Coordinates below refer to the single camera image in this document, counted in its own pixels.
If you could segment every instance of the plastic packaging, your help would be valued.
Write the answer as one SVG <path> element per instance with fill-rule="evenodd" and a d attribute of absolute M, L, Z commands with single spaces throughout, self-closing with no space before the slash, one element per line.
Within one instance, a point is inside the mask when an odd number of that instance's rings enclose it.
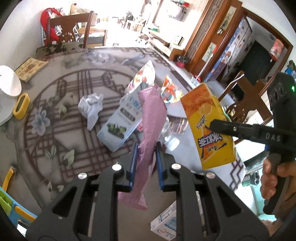
<path fill-rule="evenodd" d="M 149 60 L 136 74 L 133 80 L 128 84 L 124 90 L 125 94 L 134 91 L 142 82 L 148 85 L 153 85 L 155 81 L 155 70 L 152 61 Z"/>
<path fill-rule="evenodd" d="M 166 120 L 167 109 L 159 95 L 157 85 L 139 92 L 138 95 L 143 110 L 144 139 L 139 146 L 133 190 L 130 193 L 118 193 L 118 199 L 130 207 L 146 210 L 148 207 L 143 192 L 155 165 L 153 153 Z"/>
<path fill-rule="evenodd" d="M 165 103 L 175 103 L 178 102 L 182 96 L 182 91 L 179 90 L 179 87 L 176 86 L 172 82 L 172 79 L 167 75 L 161 88 L 161 97 L 163 98 L 163 101 Z"/>

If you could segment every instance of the hanging decoration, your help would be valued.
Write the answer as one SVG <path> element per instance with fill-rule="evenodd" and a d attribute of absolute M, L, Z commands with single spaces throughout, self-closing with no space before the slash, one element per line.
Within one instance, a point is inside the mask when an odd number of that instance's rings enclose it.
<path fill-rule="evenodd" d="M 272 57 L 274 61 L 278 61 L 281 57 L 281 54 L 283 53 L 284 48 L 284 44 L 279 39 L 276 39 L 274 45 L 272 46 L 269 52 L 269 55 Z"/>

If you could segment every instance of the framed picture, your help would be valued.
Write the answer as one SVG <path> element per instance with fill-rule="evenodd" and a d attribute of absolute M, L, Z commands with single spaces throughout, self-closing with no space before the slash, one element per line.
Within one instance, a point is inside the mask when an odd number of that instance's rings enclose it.
<path fill-rule="evenodd" d="M 231 20 L 233 18 L 235 11 L 236 11 L 236 7 L 230 6 L 217 34 L 221 35 L 223 33 L 223 31 L 225 31 L 227 29 L 229 23 L 231 22 Z"/>
<path fill-rule="evenodd" d="M 207 62 L 207 61 L 208 61 L 208 59 L 209 59 L 210 56 L 211 56 L 211 53 L 214 51 L 214 48 L 216 48 L 216 46 L 217 46 L 216 44 L 214 44 L 214 43 L 210 43 L 210 45 L 209 45 L 207 51 L 205 52 L 204 56 L 202 57 L 202 60 L 203 60 L 204 62 Z"/>

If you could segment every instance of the crumpled white tissue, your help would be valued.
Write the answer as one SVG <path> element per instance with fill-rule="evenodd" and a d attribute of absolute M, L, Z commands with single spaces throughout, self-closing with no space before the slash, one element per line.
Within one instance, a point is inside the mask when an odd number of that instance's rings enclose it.
<path fill-rule="evenodd" d="M 103 109 L 104 95 L 97 96 L 96 93 L 83 96 L 78 103 L 78 110 L 87 118 L 87 129 L 91 131 L 96 124 L 99 112 Z"/>

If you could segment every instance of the door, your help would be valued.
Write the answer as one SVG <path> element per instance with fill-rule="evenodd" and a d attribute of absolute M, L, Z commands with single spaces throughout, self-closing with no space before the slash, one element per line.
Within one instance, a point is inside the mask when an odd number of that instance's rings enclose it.
<path fill-rule="evenodd" d="M 239 70 L 244 71 L 246 78 L 254 86 L 259 79 L 265 79 L 275 61 L 271 60 L 269 52 L 257 41 L 254 42 L 250 51 L 239 65 Z"/>

